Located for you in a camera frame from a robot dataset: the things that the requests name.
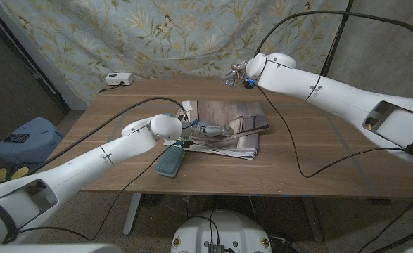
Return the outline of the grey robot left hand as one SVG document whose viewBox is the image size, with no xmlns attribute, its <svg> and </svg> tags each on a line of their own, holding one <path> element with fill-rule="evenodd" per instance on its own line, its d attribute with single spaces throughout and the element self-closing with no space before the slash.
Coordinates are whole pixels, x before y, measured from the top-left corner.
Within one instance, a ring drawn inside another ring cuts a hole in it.
<svg viewBox="0 0 413 253">
<path fill-rule="evenodd" d="M 214 122 L 204 122 L 195 119 L 182 125 L 183 138 L 224 138 L 232 136 L 234 130 L 227 125 L 218 125 Z"/>
</svg>

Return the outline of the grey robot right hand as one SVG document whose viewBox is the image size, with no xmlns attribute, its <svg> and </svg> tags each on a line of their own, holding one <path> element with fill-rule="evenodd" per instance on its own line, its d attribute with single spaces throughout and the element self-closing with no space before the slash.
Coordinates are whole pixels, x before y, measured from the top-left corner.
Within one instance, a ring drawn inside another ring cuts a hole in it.
<svg viewBox="0 0 413 253">
<path fill-rule="evenodd" d="M 246 74 L 247 64 L 248 61 L 245 60 L 242 63 L 232 65 L 231 70 L 220 77 L 220 81 L 232 88 L 243 87 L 251 89 L 250 79 Z"/>
</svg>

